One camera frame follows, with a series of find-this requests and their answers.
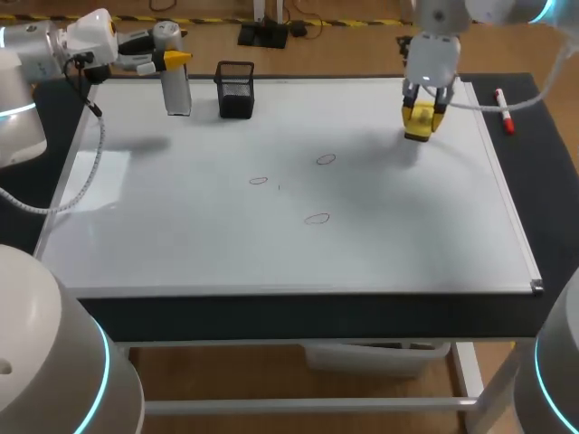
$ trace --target red marker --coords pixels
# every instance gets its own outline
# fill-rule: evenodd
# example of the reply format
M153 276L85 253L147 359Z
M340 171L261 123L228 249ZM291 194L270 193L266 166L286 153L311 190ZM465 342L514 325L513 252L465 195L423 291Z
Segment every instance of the red marker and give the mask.
M507 100L505 99L503 89L495 90L495 99L497 100L499 107L507 107ZM501 114L503 116L503 128L505 129L505 132L509 135L515 134L515 123L513 122L510 113L508 111L502 111Z

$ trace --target white cable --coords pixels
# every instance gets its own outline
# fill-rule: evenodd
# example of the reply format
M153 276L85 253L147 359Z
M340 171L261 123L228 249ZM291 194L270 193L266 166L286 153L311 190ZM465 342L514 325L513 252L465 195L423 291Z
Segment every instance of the white cable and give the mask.
M12 205L16 206L17 208L20 208L23 211L43 215L55 214L57 212L69 210L78 202L80 202L84 194L89 190L89 187L92 184L92 181L94 180L94 176L97 174L97 169L99 168L100 163L100 157L102 156L102 146L105 142L105 121L103 120L102 117L97 117L97 120L99 121L100 127L100 139L99 145L97 146L96 155L94 157L94 163L92 164L92 168L90 170L89 177L87 178L86 183L84 183L79 193L71 201L69 201L64 205L57 206L54 208L36 208L35 206L30 206L27 205L26 203L20 202L14 196L8 193L4 188L0 188L0 196L4 197Z
M569 57L571 57L571 55L574 52L575 52L575 47L570 42L565 43L561 47L561 50L559 50L559 53L557 54L555 62L553 63L553 68L551 69L551 71L549 72L549 75L547 76L547 78L545 80L545 84L543 86L543 89L541 90L541 92L538 95L536 95L532 99L528 99L527 101L519 102L517 104L509 105L506 107L471 106L469 104L460 104L458 102L450 102L448 105L450 107L455 107L457 109L466 109L466 110L484 111L484 112L493 112L493 113L500 113L501 111L515 111L515 110L521 110L521 109L526 109L528 107L531 107L531 106L537 104L537 102L544 99L546 94L549 93L549 91L553 87L553 84L555 84L555 81L556 81L557 77L559 76L559 73L563 69L563 65L565 64L565 61ZM426 93L428 93L430 96L436 98L436 93L433 90L430 90L428 88L424 88L424 90L426 90Z

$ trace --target blue light ring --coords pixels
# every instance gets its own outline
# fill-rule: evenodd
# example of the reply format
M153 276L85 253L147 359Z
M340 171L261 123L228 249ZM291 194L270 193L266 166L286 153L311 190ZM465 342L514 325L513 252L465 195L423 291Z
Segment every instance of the blue light ring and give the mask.
M102 336L102 342L105 348L105 369L102 374L102 381L100 382L99 392L97 393L97 397L95 398L92 406L90 406L90 410L87 415L84 417L84 420L79 425L79 427L74 431L73 434L81 434L89 425L90 421L94 417L97 409L99 408L100 402L102 401L102 397L107 389L107 382L109 381L109 372L110 372L110 351L109 351L109 341L107 340L107 336L105 332L100 327L99 323L96 321L94 322L97 325L97 328L100 331L100 335Z
M535 343L535 371L536 371L536 378L539 381L539 386L541 387L541 391L543 392L543 394L545 395L545 399L546 401L549 403L549 406L551 407L551 410L553 411L553 413L557 416L557 418L559 418L563 424L569 428L569 430L573 433L573 434L579 434L579 430L576 429L569 420L567 420L567 418L563 415L563 413L557 408L557 406L555 405L555 402L553 401L553 399L551 398L551 395L549 395L549 392L547 391L545 384L543 383L543 378L541 377L541 372L539 370L539 358L538 358L538 347L539 347L539 340L536 340Z
M11 110L0 111L0 118L5 118L6 116L17 115L18 113L22 113L23 111L32 110L36 108L36 104L28 104L27 106L22 106L19 108L13 108Z
M529 21L529 24L535 24L545 18L545 15L553 8L555 5L555 0L546 0L543 10L537 15L533 20Z

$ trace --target white table surface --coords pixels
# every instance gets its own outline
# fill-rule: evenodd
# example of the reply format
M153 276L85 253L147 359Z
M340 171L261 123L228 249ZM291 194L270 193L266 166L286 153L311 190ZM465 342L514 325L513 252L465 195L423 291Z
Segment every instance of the white table surface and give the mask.
M480 114L449 109L418 144L400 79L257 80L251 120L220 119L209 80L191 93L192 116L170 118L156 80L99 86L99 174L37 249L77 297L530 293L540 278ZM90 169L86 119L56 203Z

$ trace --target yellow black tape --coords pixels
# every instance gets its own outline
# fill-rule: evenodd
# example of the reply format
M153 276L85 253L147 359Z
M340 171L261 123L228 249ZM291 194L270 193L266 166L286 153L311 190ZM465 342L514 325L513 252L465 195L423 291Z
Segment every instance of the yellow black tape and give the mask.
M38 15L38 14L0 14L0 20L6 21L44 21L51 20L54 22L76 21L81 18L80 15ZM113 15L112 20L131 21L142 23L157 23L160 21L174 21L179 24L244 24L251 23L253 20L242 18L166 18L161 16L144 16L144 15ZM368 27L374 25L411 25L400 20L303 20L306 25L330 26L330 27Z

